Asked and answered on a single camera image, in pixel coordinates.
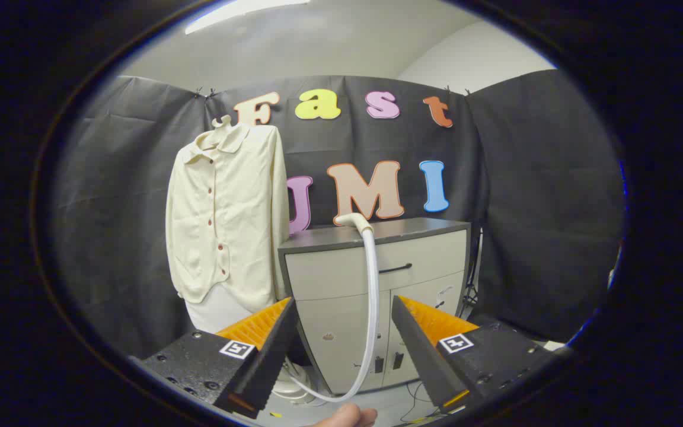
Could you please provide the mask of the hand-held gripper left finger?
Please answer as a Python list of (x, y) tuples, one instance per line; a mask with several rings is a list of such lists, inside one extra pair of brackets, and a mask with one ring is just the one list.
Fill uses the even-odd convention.
[(298, 332), (291, 297), (217, 333), (195, 330), (130, 361), (195, 405), (249, 419), (264, 410)]

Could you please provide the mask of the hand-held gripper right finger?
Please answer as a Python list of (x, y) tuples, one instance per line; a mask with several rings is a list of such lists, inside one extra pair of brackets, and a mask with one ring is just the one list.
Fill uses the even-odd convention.
[(569, 346), (540, 345), (499, 320), (472, 324), (403, 295), (393, 298), (391, 319), (442, 413), (483, 413), (518, 401), (573, 356)]

